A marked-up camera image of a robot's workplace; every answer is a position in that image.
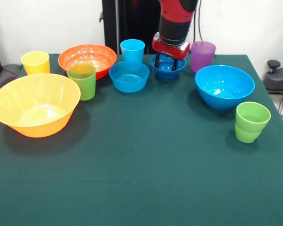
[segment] dark blue bowl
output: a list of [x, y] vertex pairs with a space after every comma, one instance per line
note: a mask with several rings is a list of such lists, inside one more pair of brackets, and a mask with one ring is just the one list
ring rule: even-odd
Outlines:
[[155, 71], [157, 77], [165, 81], [171, 81], [179, 76], [179, 72], [181, 72], [185, 67], [185, 60], [178, 60], [178, 66], [176, 71], [172, 71], [172, 67], [174, 64], [174, 60], [171, 57], [167, 57], [165, 55], [160, 55], [160, 64], [159, 68], [154, 66], [155, 64], [155, 57], [154, 55], [150, 63]]
[[254, 80], [246, 72], [224, 65], [202, 68], [195, 81], [203, 100], [217, 110], [236, 107], [255, 89]]

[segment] cup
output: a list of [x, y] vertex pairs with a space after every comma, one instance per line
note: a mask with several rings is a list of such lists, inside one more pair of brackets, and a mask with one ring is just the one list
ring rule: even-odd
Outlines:
[[49, 54], [43, 51], [32, 51], [21, 57], [21, 63], [27, 75], [50, 73]]
[[214, 59], [216, 46], [208, 41], [197, 41], [191, 47], [191, 69], [197, 73], [201, 68], [210, 66]]
[[251, 143], [259, 137], [271, 118], [270, 111], [256, 102], [243, 102], [236, 109], [235, 133], [238, 140]]
[[127, 39], [122, 41], [121, 51], [124, 61], [136, 61], [141, 63], [145, 51], [145, 43], [137, 39]]
[[80, 100], [90, 100], [95, 96], [96, 71], [92, 65], [74, 65], [68, 69], [67, 76], [79, 86]]

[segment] plastic bowl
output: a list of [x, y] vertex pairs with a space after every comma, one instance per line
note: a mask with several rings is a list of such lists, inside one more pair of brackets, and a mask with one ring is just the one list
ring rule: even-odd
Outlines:
[[107, 46], [98, 44], [84, 44], [65, 50], [58, 57], [58, 64], [67, 70], [77, 64], [90, 64], [96, 69], [96, 79], [108, 74], [109, 69], [117, 60], [116, 53]]
[[246, 72], [224, 65], [202, 68], [195, 81], [203, 100], [217, 110], [236, 107], [255, 89], [254, 80]]
[[181, 72], [184, 69], [185, 64], [186, 64], [185, 60], [178, 60], [177, 70], [172, 71], [174, 60], [170, 57], [165, 56], [165, 55], [160, 55], [159, 68], [156, 68], [154, 66], [155, 57], [156, 57], [156, 55], [154, 55], [150, 60], [151, 66], [153, 67], [157, 77], [159, 77], [160, 79], [165, 80], [165, 81], [171, 81], [171, 80], [177, 78], [179, 76], [179, 72]]
[[68, 123], [80, 89], [58, 74], [33, 74], [0, 89], [0, 122], [27, 137], [47, 137]]
[[149, 68], [135, 61], [122, 61], [110, 69], [114, 87], [124, 93], [134, 93], [143, 89], [150, 74]]

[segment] yellow cup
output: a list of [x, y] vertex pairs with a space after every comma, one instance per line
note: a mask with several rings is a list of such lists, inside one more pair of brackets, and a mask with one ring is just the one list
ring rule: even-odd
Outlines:
[[21, 57], [27, 75], [50, 73], [49, 55], [43, 51], [32, 51]]

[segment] purple cup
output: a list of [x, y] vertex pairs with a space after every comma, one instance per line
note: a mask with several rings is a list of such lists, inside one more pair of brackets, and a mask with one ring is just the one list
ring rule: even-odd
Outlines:
[[216, 46], [208, 41], [197, 41], [191, 48], [191, 69], [197, 73], [201, 68], [210, 66], [216, 51]]

